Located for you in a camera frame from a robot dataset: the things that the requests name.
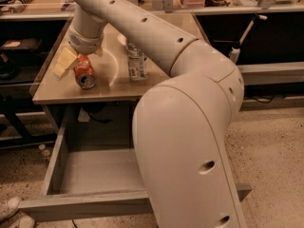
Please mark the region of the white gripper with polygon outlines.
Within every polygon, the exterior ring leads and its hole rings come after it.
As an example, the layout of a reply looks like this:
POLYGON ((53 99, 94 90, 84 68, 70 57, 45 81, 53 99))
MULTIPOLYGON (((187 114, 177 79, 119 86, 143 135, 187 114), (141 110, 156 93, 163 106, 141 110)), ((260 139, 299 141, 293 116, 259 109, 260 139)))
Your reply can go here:
POLYGON ((66 74, 75 67, 78 62, 78 54, 89 55, 95 53, 103 56, 101 47, 104 35, 98 35, 96 38, 88 38, 76 31, 70 26, 67 32, 67 39, 70 47, 64 47, 56 61, 53 69, 54 75, 62 79, 66 74))

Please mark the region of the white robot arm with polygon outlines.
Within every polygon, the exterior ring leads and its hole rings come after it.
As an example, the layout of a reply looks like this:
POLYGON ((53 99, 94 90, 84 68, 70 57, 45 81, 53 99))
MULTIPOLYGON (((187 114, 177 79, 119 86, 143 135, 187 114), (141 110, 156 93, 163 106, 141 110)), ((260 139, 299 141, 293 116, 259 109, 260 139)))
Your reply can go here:
POLYGON ((167 80, 138 102, 135 153, 160 228, 247 228, 224 136, 243 102, 238 67, 204 40, 126 0, 74 0, 70 45, 97 51, 106 25, 167 80))

